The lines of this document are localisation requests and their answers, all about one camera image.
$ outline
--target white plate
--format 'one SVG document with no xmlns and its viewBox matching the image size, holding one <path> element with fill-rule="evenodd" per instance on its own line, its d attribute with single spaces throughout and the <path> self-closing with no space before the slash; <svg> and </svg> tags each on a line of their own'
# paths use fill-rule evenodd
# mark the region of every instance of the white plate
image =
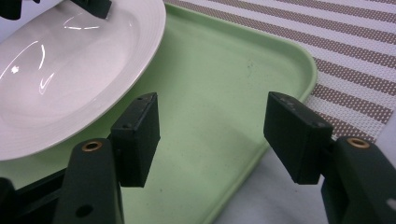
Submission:
<svg viewBox="0 0 396 224">
<path fill-rule="evenodd" d="M 163 37 L 162 0 L 113 0 L 97 19 L 70 1 L 0 44 L 0 160 L 81 131 L 136 83 Z"/>
</svg>

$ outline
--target light green tray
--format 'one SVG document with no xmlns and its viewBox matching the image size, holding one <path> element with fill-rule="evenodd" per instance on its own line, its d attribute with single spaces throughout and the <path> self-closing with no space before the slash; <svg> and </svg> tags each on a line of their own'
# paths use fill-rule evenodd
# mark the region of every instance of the light green tray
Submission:
<svg viewBox="0 0 396 224">
<path fill-rule="evenodd" d="M 166 6 L 163 42 L 133 89 L 93 125 L 44 152 L 0 162 L 17 188 L 64 168 L 78 142 L 106 137 L 139 94 L 158 92 L 162 139 L 144 189 L 122 189 L 127 223 L 209 223 L 262 157 L 268 91 L 304 100 L 316 67 L 288 41 Z"/>
</svg>

